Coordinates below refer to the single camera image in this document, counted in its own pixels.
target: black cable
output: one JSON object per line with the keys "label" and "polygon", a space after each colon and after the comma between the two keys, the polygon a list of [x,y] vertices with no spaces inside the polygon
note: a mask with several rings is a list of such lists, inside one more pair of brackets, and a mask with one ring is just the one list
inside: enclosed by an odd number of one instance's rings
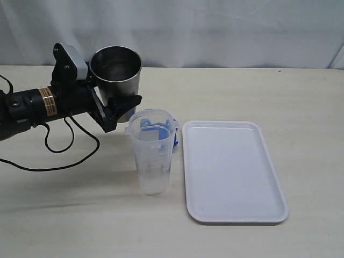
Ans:
{"label": "black cable", "polygon": [[[13,93],[13,85],[12,83],[7,79],[5,78],[4,76],[0,75],[1,78],[3,78],[4,80],[6,80],[9,84],[9,87],[10,87],[10,91],[8,94],[12,94]],[[96,148],[90,153],[88,154],[86,157],[84,157],[83,159],[79,160],[78,162],[75,162],[75,163],[72,163],[70,165],[66,165],[66,166],[62,166],[62,167],[56,167],[56,168],[42,168],[42,169],[38,169],[38,168],[26,168],[26,167],[23,167],[21,165],[18,165],[12,161],[9,161],[9,160],[6,160],[6,159],[1,159],[0,158],[0,162],[3,162],[3,163],[6,163],[6,164],[9,164],[9,165],[12,165],[16,168],[19,168],[19,169],[22,169],[22,170],[27,170],[27,171],[31,171],[31,172],[46,172],[46,171],[56,171],[56,170],[62,170],[62,169],[67,169],[67,168],[72,168],[72,167],[75,167],[79,164],[81,164],[82,162],[84,162],[85,160],[87,160],[89,157],[91,157],[92,155],[94,155],[100,148],[101,146],[101,143],[100,141],[98,140],[97,137],[95,137],[93,134],[91,134],[89,131],[87,131],[84,127],[82,127],[71,115],[68,116],[69,119],[81,130],[83,131],[85,134],[87,134],[89,137],[91,137],[92,139],[95,140],[95,142],[97,143],[97,146]],[[68,150],[74,143],[74,131],[73,131],[73,128],[71,127],[71,125],[68,123],[68,121],[66,120],[66,117],[63,119],[64,122],[67,124],[67,126],[70,128],[71,130],[71,133],[72,133],[72,140],[71,140],[71,143],[69,144],[69,146],[67,146],[66,148],[62,149],[62,150],[53,150],[49,147],[48,145],[48,136],[49,136],[49,133],[50,133],[50,127],[48,124],[44,123],[44,124],[41,124],[42,126],[46,127],[47,128],[47,134],[45,136],[45,146],[47,147],[47,149],[53,153],[61,153],[61,152],[65,152],[66,150]]]}
{"label": "black cable", "polygon": [[44,126],[45,128],[47,128],[47,134],[45,135],[45,139],[44,139],[44,144],[45,144],[45,147],[52,153],[62,153],[62,152],[65,152],[67,151],[74,143],[74,131],[73,131],[73,128],[71,127],[71,125],[69,124],[69,122],[66,120],[67,117],[64,117],[63,121],[66,123],[66,125],[69,127],[70,131],[71,131],[71,142],[70,144],[62,149],[62,150],[54,150],[54,149],[51,149],[49,144],[48,144],[48,136],[50,134],[50,126],[47,124],[47,123],[44,123],[44,124],[41,124],[42,126]]}

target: screw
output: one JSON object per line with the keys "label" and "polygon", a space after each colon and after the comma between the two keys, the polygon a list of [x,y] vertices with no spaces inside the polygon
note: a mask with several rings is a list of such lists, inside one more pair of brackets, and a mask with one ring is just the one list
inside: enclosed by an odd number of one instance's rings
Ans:
{"label": "screw", "polygon": [[13,100],[11,101],[11,106],[13,106],[14,108],[20,106],[20,100],[18,100],[18,99],[13,99]]}

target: yellow label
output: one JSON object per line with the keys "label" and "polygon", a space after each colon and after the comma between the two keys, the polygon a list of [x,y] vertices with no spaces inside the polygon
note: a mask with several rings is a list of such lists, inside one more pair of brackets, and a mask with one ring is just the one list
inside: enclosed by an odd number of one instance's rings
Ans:
{"label": "yellow label", "polygon": [[42,95],[45,109],[47,111],[47,115],[50,117],[50,116],[54,116],[58,114],[58,109],[56,108],[55,99],[50,89],[46,87],[46,88],[38,89],[38,91]]}

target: white table surface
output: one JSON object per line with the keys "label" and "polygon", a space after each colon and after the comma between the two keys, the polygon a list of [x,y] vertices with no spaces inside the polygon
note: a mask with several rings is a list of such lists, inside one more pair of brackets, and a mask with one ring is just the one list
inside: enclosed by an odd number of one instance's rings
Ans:
{"label": "white table surface", "polygon": [[[0,66],[15,91],[49,84],[52,67]],[[6,83],[0,81],[7,91]],[[343,257],[344,71],[316,69],[144,68],[138,110],[168,110],[188,120],[248,120],[262,129],[290,207],[277,226],[203,226],[185,206],[183,148],[173,155],[171,187],[138,188],[125,124],[103,133],[78,167],[31,173],[0,164],[0,257]],[[70,140],[63,121],[50,143]],[[30,167],[82,158],[95,144],[76,129],[72,150],[51,154],[45,128],[0,143],[0,156]]]}

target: cup rim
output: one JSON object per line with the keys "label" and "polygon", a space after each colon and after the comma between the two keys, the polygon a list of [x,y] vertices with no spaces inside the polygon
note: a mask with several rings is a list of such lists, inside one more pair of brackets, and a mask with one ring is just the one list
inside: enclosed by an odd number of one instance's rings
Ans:
{"label": "cup rim", "polygon": [[161,139],[161,140],[156,140],[156,141],[142,141],[142,140],[138,139],[137,137],[135,137],[134,134],[133,134],[132,128],[131,128],[131,124],[133,123],[133,120],[134,120],[136,117],[138,117],[141,113],[146,113],[147,111],[150,111],[150,112],[152,112],[152,111],[162,111],[162,112],[164,112],[164,113],[167,114],[167,116],[170,118],[171,121],[174,121],[172,115],[171,115],[168,111],[166,111],[166,110],[164,110],[164,109],[144,109],[144,110],[138,111],[138,112],[136,112],[135,114],[133,114],[133,115],[130,117],[130,119],[129,119],[128,131],[129,131],[130,137],[131,137],[132,139],[134,139],[135,141],[145,142],[145,143],[149,143],[149,142],[159,143],[159,142],[161,142],[161,141],[166,141],[166,139],[174,138],[175,135],[174,135],[173,133],[172,133],[168,138]]}
{"label": "cup rim", "polygon": [[[96,56],[96,54],[98,54],[100,51],[103,51],[103,50],[105,50],[105,49],[107,49],[107,48],[111,48],[111,47],[126,48],[126,49],[130,50],[131,52],[133,52],[135,55],[137,55],[137,57],[138,57],[139,60],[140,60],[140,68],[139,68],[139,70],[138,70],[132,77],[130,77],[130,78],[128,78],[128,79],[125,79],[125,80],[122,80],[122,81],[109,81],[109,80],[106,80],[106,79],[104,79],[104,78],[99,77],[99,76],[93,71],[92,65],[91,65],[91,64],[92,64],[93,58],[94,58],[94,57]],[[90,61],[89,61],[89,68],[90,68],[90,71],[91,71],[92,75],[93,75],[93,76],[96,76],[99,80],[101,80],[101,81],[103,81],[103,82],[110,82],[110,83],[112,83],[112,82],[126,82],[126,81],[131,80],[132,78],[134,78],[135,76],[137,76],[137,75],[141,72],[141,69],[142,69],[142,58],[140,57],[140,55],[139,55],[136,51],[132,50],[131,48],[128,48],[128,47],[125,47],[125,46],[120,46],[120,45],[112,45],[112,46],[103,47],[103,48],[97,50],[97,51],[92,55],[92,57],[91,57],[91,59],[90,59]]]}

